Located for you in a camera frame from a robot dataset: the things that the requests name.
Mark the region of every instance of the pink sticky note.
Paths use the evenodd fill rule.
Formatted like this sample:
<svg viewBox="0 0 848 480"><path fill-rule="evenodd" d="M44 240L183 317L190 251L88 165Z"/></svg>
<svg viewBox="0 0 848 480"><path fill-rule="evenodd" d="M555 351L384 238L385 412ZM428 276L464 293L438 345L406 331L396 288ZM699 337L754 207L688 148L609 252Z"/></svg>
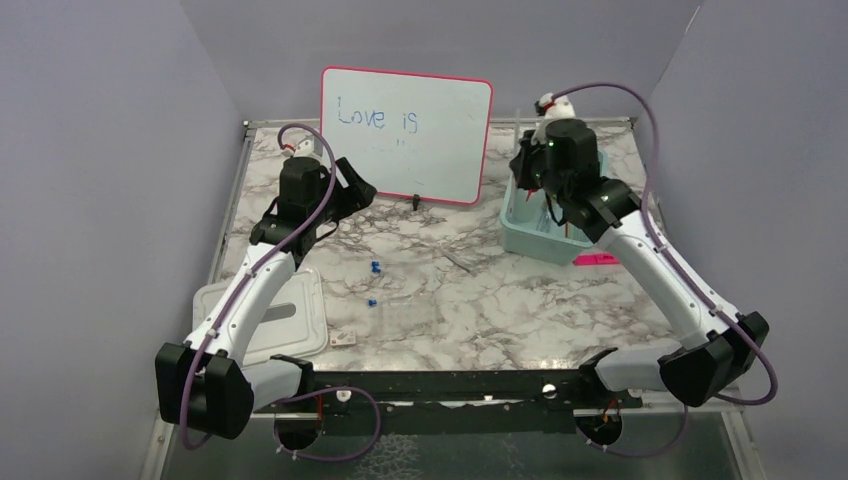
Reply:
<svg viewBox="0 0 848 480"><path fill-rule="evenodd" d="M585 267L589 265L616 265L619 261L609 253L587 253L585 255L578 255L577 258L574 259L574 264L578 267Z"/></svg>

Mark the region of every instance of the glass panel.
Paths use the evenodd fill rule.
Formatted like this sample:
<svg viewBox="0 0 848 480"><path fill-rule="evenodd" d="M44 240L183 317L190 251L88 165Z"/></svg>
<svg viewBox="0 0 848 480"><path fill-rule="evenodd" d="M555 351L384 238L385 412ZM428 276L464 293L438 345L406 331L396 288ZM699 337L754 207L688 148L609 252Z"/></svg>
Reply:
<svg viewBox="0 0 848 480"><path fill-rule="evenodd" d="M619 448L661 446L679 426L676 414L629 415ZM576 435L511 433L487 435L384 436L373 451L343 464L292 461L277 455L272 421L255 419L233 441L215 438L201 450L185 451L178 438L163 479L741 479L720 413L694 414L688 434L670 453L630 460L605 455ZM365 437L321 438L309 452L342 455Z"/></svg>

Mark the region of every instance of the whiteboard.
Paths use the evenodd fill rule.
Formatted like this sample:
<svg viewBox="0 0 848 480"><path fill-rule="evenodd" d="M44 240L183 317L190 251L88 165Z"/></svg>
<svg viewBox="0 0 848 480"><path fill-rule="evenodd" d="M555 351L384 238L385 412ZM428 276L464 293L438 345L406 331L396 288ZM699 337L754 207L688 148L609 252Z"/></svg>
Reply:
<svg viewBox="0 0 848 480"><path fill-rule="evenodd" d="M381 194L470 205L493 93L485 80L328 67L321 133Z"/></svg>

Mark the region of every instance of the red whiteboard frame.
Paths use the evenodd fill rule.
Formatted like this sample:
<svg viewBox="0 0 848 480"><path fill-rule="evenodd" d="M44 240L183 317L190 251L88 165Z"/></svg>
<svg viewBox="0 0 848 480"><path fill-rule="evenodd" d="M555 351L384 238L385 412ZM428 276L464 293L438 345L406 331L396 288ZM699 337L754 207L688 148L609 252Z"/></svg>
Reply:
<svg viewBox="0 0 848 480"><path fill-rule="evenodd" d="M470 78L470 77L456 77L450 75L435 75L430 73L414 73L414 72L403 72L399 70L381 70L376 68L361 68L361 67L343 67L339 65L328 65L321 71L321 117L319 119L318 130L323 134L324 133L324 74L327 73L328 70L348 70L353 72L369 72L369 73L386 73L390 75L404 75L409 77L426 77L426 78L440 78L443 80L459 80L463 82L478 82L485 83L489 87L489 110L486 113L486 137L483 139L483 153L480 157L480 177L477 180L477 196L474 200L470 202L460 202L457 200L448 200L444 198L433 198L433 197L420 197L421 200L428 202L439 202L439 203L447 203L451 205L462 205L469 206L474 205L475 203L480 201L480 195L483 191L483 167L486 164L486 148L489 142L489 126L492 121L492 103L495 98L495 87L488 80L483 80L481 78ZM408 195L405 193L392 193L392 192L377 192L379 195L385 195L387 197L397 197L397 198L412 198L413 195Z"/></svg>

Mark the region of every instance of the white label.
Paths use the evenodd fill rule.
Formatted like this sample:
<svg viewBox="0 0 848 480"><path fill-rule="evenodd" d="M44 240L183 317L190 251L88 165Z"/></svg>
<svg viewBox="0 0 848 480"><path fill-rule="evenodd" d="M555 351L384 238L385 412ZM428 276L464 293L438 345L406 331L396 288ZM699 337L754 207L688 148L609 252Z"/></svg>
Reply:
<svg viewBox="0 0 848 480"><path fill-rule="evenodd" d="M330 335L330 345L334 347L354 344L356 344L356 332L353 330L339 329Z"/></svg>

